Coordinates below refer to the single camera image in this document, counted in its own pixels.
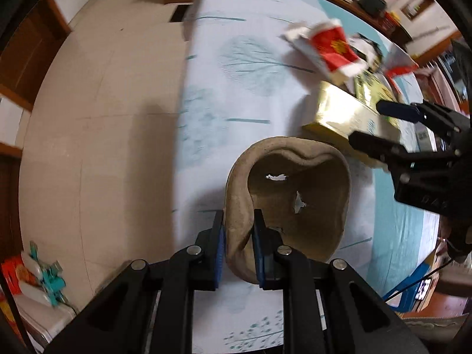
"white tablecloth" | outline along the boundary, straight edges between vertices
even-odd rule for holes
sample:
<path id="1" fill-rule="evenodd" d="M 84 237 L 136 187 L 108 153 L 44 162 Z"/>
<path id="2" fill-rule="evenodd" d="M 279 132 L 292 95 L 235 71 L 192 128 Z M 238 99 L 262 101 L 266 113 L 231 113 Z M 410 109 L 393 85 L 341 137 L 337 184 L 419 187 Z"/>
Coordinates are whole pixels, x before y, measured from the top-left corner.
<path id="1" fill-rule="evenodd" d="M 290 22 L 316 24 L 337 17 L 345 32 L 391 43 L 374 28 L 325 0 L 197 0 L 186 34 L 187 57 L 174 185 L 175 241 L 194 242 L 222 209 L 228 173 L 253 143 L 297 135 L 304 97 L 321 76 L 280 35 Z M 422 95 L 412 75 L 399 79 L 410 102 Z M 411 124 L 402 143 L 416 149 Z M 349 159 L 352 194 L 340 247 L 345 259 L 381 295 L 433 250 L 438 217 L 393 199 L 389 174 Z M 282 293 L 264 292 L 224 265 L 218 291 L 197 292 L 194 353 L 251 351 L 283 343 Z"/>

